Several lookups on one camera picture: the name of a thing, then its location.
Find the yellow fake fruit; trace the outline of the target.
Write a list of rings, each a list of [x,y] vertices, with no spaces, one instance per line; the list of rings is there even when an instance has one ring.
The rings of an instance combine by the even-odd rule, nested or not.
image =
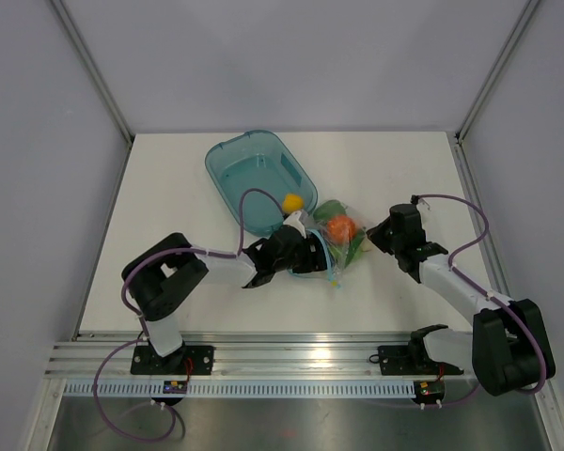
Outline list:
[[[285,196],[281,206],[286,214],[292,214],[297,210],[302,210],[305,206],[305,201],[298,194],[289,193]]]

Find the clear zip top bag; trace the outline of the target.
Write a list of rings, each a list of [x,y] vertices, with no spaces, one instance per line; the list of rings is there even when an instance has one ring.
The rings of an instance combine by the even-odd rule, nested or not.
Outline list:
[[[341,286],[347,269],[370,250],[367,225],[362,214],[337,199],[320,203],[306,219],[307,236],[321,248],[318,260],[323,269],[317,273],[323,273],[334,288]]]

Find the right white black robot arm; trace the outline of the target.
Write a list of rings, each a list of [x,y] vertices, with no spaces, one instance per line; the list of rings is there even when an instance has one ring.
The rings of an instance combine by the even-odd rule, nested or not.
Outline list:
[[[388,217],[369,229],[367,236],[472,327],[464,333],[436,324],[411,332],[406,353],[418,373],[455,367],[473,373],[478,384],[495,397],[511,391],[536,394],[555,376],[539,307],[529,299],[515,301],[485,288],[460,270],[454,253],[427,238],[415,202],[391,207]]]

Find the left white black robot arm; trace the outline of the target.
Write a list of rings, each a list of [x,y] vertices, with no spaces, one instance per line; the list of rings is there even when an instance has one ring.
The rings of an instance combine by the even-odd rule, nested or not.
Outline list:
[[[182,303],[201,284],[259,288],[279,272],[299,275],[330,272],[333,262],[314,231],[283,225],[238,254],[191,245],[172,233],[122,271],[121,300],[137,315],[147,340],[133,352],[134,375],[188,375],[196,357],[175,318]]]

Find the orange fake fruit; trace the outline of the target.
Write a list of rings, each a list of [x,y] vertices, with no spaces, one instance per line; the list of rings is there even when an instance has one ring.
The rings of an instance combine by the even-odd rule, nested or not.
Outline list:
[[[338,245],[349,243],[356,235],[357,227],[353,219],[347,215],[338,215],[328,221],[327,235],[330,240]]]

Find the green fake bell pepper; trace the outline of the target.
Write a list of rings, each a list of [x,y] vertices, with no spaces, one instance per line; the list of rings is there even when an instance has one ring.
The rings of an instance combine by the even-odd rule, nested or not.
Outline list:
[[[337,199],[330,199],[321,204],[313,211],[313,218],[317,223],[327,223],[338,215],[346,215],[347,207]]]

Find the teal transparent plastic bin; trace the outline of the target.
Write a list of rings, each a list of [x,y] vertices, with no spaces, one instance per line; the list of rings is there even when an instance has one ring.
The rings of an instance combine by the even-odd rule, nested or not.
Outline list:
[[[285,196],[298,194],[312,212],[318,191],[303,167],[274,133],[255,130],[221,142],[205,157],[213,184],[243,230],[267,237],[283,222]]]

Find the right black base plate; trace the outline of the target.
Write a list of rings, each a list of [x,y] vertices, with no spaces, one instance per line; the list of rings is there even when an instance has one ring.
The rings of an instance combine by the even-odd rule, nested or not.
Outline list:
[[[377,348],[378,365],[384,376],[461,376],[457,366],[436,362],[425,351],[410,350],[408,345],[381,345]]]

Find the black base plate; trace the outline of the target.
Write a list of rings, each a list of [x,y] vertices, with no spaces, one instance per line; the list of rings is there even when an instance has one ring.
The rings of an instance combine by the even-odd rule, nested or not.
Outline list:
[[[214,352],[213,346],[184,345],[162,357],[151,345],[140,345],[133,350],[130,372],[140,376],[209,376]]]
[[[408,345],[381,345],[377,348],[378,365],[384,376],[461,376],[457,366],[436,362],[425,351],[410,350]]]

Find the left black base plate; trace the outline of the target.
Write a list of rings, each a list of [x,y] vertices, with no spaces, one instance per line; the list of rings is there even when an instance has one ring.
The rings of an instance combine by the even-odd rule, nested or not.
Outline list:
[[[140,345],[133,350],[130,372],[140,376],[209,376],[214,352],[213,346],[184,345],[162,357],[151,345]]]

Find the aluminium mounting rail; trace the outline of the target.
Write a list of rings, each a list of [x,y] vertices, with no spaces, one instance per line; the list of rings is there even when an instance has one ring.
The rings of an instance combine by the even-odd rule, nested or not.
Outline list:
[[[54,344],[46,378],[89,378],[136,333],[82,333]],[[379,380],[368,358],[381,345],[407,342],[407,333],[236,334],[188,333],[190,345],[214,347],[213,380]]]

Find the right aluminium frame post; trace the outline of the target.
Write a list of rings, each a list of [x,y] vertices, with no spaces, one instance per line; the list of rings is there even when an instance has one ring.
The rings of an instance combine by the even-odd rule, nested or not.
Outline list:
[[[455,139],[460,146],[463,145],[468,133],[470,133],[478,120],[478,116],[481,114],[485,104],[491,97],[495,86],[500,81],[503,72],[516,53],[528,27],[534,21],[542,4],[543,1],[541,0],[527,0],[525,2],[515,23],[504,40],[499,53],[495,57],[489,71],[487,72],[477,95],[468,108],[460,127],[455,132]]]

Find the aluminium frame post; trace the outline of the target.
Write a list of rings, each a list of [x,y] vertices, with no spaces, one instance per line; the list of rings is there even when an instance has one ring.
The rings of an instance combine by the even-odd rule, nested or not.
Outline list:
[[[104,80],[86,40],[76,23],[67,3],[62,0],[49,0],[47,2],[51,11],[55,14],[65,36],[67,37],[73,51],[76,53],[80,64],[94,87],[103,107],[111,118],[127,148],[131,148],[135,135],[128,121],[121,112],[118,103],[113,96],[109,85]]]
[[[477,95],[468,108],[460,127],[455,132],[455,139],[460,146],[463,145],[468,133],[470,133],[478,120],[478,116],[481,114],[485,104],[491,97],[495,86],[500,81],[503,72],[516,53],[528,27],[534,21],[542,4],[543,1],[541,0],[527,0],[525,2],[515,23],[504,40],[499,53],[495,57],[489,71],[487,72]]]

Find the left aluminium frame post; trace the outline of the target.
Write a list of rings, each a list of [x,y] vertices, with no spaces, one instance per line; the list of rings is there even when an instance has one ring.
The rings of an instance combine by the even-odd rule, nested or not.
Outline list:
[[[67,3],[62,0],[49,0],[47,2],[51,11],[55,14],[65,36],[67,37],[73,51],[76,53],[80,64],[94,87],[103,107],[111,118],[127,148],[131,148],[135,135],[128,121],[121,112],[118,103],[113,96],[109,85],[104,80],[86,40],[76,23]]]

